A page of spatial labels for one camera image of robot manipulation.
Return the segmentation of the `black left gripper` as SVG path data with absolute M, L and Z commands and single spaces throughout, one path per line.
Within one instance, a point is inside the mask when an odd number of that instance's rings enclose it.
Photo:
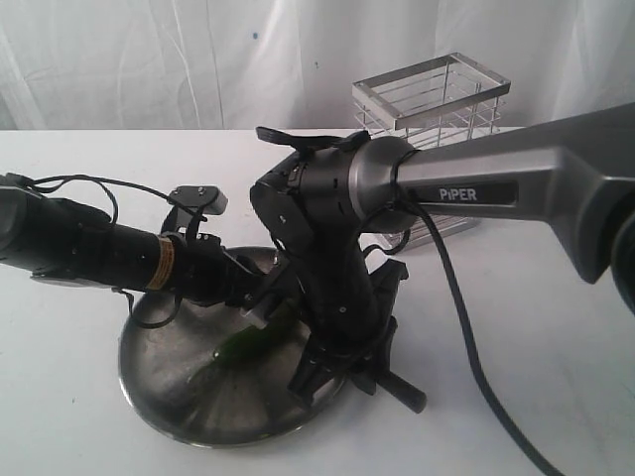
M 202 234 L 188 241 L 183 234 L 168 235 L 175 249 L 168 291 L 199 305 L 220 302 L 241 305 L 258 287 L 258 271 L 250 259 L 239 260 L 219 237 Z

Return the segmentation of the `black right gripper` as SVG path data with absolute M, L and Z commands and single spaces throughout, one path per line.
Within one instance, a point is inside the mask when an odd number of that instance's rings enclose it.
M 391 349 L 398 324 L 392 313 L 397 289 L 407 279 L 402 262 L 387 260 L 370 273 L 360 246 L 347 238 L 317 241 L 302 257 L 310 330 L 288 390 L 303 409 L 316 404 L 323 389 L 332 396 L 346 380 L 347 354 L 368 347 L 370 354 L 348 372 L 353 385 L 373 396 L 381 387 L 399 390 L 391 373 Z

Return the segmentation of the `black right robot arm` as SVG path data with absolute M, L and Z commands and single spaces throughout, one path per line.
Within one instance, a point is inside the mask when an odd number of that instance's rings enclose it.
M 399 233 L 433 214 L 541 221 L 578 275 L 611 272 L 634 302 L 634 107 L 421 150 L 406 140 L 294 136 L 258 127 L 292 153 L 251 187 L 250 201 L 298 280 L 310 339 L 290 392 L 303 406 L 344 376 L 388 390 L 413 411 L 425 395 L 390 369 L 403 264 L 369 272 L 358 239 Z

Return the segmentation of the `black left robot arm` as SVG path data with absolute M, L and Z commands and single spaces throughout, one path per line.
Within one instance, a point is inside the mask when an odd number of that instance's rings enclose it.
M 213 185 L 181 185 L 161 198 L 172 207 L 160 233 L 122 225 L 116 212 L 53 195 L 70 176 L 1 178 L 1 262 L 36 280 L 169 293 L 199 305 L 241 305 L 264 274 L 199 233 L 227 199 Z

